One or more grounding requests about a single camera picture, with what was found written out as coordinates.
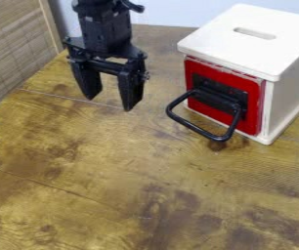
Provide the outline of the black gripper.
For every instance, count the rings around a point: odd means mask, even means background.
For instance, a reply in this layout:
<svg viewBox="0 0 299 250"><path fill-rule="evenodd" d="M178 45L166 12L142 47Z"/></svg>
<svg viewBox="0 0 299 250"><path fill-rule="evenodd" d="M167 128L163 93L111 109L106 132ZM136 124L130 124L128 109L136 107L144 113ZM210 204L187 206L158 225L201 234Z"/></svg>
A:
<svg viewBox="0 0 299 250"><path fill-rule="evenodd" d="M70 64L88 100L103 90L100 72L118 74L124 110L143 100L150 79L147 53L132 44L130 9L76 9L83 35L64 41Z"/></svg>

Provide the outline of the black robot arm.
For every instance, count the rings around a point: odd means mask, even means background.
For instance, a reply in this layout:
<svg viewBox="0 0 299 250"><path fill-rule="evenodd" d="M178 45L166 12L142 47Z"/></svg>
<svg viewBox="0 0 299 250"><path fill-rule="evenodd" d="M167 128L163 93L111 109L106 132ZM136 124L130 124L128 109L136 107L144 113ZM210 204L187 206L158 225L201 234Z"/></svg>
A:
<svg viewBox="0 0 299 250"><path fill-rule="evenodd" d="M150 79L148 54L132 44L131 11L143 5L130 0L74 0L83 35L67 37L70 65L86 97L92 100L103 90L100 74L115 75L124 110L130 111L144 97Z"/></svg>

